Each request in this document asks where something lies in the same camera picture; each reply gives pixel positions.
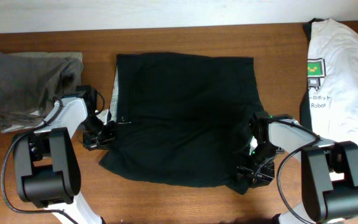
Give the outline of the black shorts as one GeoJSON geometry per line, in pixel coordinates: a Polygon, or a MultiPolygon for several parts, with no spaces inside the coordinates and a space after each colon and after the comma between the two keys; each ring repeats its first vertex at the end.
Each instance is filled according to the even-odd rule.
{"type": "Polygon", "coordinates": [[[116,138],[100,165],[129,180],[242,195],[251,186],[238,172],[249,120],[262,110],[251,57],[119,54],[116,138]]]}

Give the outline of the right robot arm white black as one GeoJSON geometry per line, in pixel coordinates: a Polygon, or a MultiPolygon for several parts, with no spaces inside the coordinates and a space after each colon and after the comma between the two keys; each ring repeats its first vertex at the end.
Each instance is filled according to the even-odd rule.
{"type": "Polygon", "coordinates": [[[252,138],[237,168],[252,188],[276,181],[287,213],[279,223],[331,223],[358,217],[358,145],[321,137],[287,114],[254,113],[252,138]],[[281,176],[295,155],[301,163],[301,204],[292,208],[285,198],[281,176]]]}

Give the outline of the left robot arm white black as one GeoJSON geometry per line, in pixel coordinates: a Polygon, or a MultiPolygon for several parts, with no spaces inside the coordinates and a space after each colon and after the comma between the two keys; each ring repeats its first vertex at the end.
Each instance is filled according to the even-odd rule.
{"type": "Polygon", "coordinates": [[[77,86],[54,100],[38,126],[13,138],[6,155],[13,157],[19,198],[36,207],[34,214],[51,213],[61,223],[104,223],[80,191],[81,172],[71,141],[81,129],[81,144],[89,151],[114,142],[116,124],[109,112],[97,109],[100,98],[92,86],[77,86]]]}

